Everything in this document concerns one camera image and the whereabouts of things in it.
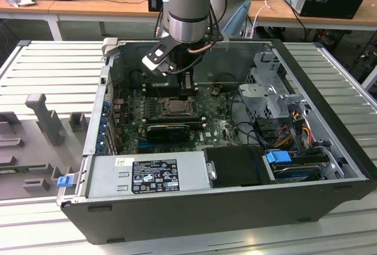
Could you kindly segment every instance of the red wire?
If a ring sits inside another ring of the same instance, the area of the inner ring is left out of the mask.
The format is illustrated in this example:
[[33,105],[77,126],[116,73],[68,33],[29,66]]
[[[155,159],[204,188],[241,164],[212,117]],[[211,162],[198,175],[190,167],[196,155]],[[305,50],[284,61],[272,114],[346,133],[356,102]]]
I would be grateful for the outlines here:
[[281,134],[282,134],[282,132],[283,132],[283,130],[285,130],[285,129],[287,129],[288,127],[282,127],[282,129],[279,131],[279,141],[280,141],[280,139],[281,139]]

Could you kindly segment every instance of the motherboard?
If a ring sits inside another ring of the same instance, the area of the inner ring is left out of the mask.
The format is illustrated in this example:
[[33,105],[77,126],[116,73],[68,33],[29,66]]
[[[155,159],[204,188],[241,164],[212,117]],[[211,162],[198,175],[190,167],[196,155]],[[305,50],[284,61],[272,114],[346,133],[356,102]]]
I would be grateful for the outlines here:
[[194,96],[149,97],[133,90],[123,98],[123,154],[200,151],[241,145],[229,120],[231,93],[216,85],[199,86]]

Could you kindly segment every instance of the white cable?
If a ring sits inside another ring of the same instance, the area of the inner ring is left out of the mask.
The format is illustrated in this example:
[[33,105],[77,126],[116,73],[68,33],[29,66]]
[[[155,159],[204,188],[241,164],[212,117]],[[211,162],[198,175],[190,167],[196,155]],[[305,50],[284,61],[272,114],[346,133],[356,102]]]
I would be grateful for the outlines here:
[[259,13],[262,11],[262,9],[264,9],[264,8],[270,8],[270,9],[272,9],[272,7],[267,3],[267,1],[268,0],[264,0],[264,6],[263,7],[261,7],[260,9],[259,9],[259,11],[257,12],[257,14],[255,15],[255,18],[254,18],[254,23],[253,23],[253,30],[252,30],[252,34],[250,35],[250,39],[253,39],[253,37],[254,37],[254,33],[255,33],[255,23],[256,23],[256,21],[257,21],[257,19],[258,19],[258,15],[259,15]]

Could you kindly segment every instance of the sticker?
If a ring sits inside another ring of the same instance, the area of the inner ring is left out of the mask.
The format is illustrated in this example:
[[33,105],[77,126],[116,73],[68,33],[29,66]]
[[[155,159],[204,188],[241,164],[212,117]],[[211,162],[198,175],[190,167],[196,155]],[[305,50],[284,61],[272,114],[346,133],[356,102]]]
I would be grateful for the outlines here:
[[177,160],[134,161],[132,166],[134,194],[179,191]]
[[17,173],[15,170],[3,170],[0,171],[0,174],[15,174]]
[[115,166],[116,167],[124,167],[124,166],[132,166],[133,161],[135,158],[116,158],[115,159]]

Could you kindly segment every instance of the metal frame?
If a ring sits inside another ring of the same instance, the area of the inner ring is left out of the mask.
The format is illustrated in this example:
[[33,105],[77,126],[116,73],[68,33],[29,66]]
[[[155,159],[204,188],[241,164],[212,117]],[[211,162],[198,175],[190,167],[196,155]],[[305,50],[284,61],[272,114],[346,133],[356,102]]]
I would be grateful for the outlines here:
[[[121,15],[60,15],[60,14],[27,14],[27,13],[13,13],[0,12],[0,18],[6,19],[36,19],[47,21],[52,36],[55,41],[61,41],[62,35],[59,27],[60,21],[97,21],[97,22],[139,22],[139,23],[155,23],[156,16],[121,16]],[[321,24],[321,23],[306,23],[303,22],[306,28],[326,28],[326,29],[344,29],[344,30],[360,30],[360,31],[375,31],[375,25],[362,24]],[[301,28],[299,22],[286,21],[263,21],[257,22],[259,27],[288,27]],[[105,34],[105,29],[101,28],[101,33]]]

